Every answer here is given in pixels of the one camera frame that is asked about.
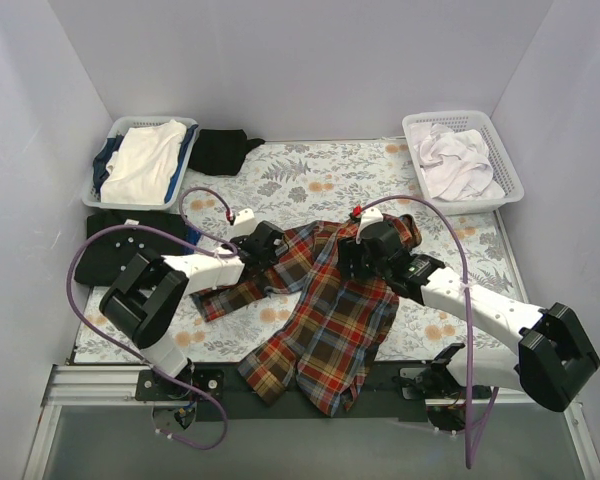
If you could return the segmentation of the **red plaid long sleeve shirt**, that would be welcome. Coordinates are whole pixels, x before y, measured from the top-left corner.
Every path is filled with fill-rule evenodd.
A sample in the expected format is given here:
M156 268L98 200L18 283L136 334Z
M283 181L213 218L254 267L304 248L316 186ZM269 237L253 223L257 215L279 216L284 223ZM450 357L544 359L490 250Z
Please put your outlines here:
M357 400L396 318L399 297L378 277L341 277L337 243L356 230L352 222L293 227L285 233L289 250L276 265L237 285L193 295L200 315L211 322L274 294L298 294L286 324L238 367L266 404L279 400L292 381L327 416Z

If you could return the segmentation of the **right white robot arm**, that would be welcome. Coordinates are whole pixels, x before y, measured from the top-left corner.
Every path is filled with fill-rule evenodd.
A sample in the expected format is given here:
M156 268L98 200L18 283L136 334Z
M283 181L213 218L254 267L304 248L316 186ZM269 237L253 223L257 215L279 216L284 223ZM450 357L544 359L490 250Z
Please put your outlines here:
M412 253L387 220L363 220L356 234L338 243L345 278L377 278L422 306L448 313L503 345L477 356L468 341L443 349L408 380L427 397L455 397L474 385L526 393L540 406L564 411L600 367L600 358L577 314L555 303L522 303L472 286L442 261Z

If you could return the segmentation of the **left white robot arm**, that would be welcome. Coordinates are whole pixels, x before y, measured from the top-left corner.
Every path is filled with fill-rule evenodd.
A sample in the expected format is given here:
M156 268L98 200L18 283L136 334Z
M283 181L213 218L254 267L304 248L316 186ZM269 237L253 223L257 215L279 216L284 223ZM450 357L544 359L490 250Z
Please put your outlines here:
M193 386L189 360L168 333L183 297L231 287L275 265L282 255L284 231L261 221L246 235L232 239L209 255L161 256L137 253L103 296L100 312L131 340L149 365L161 370L158 387L173 400Z

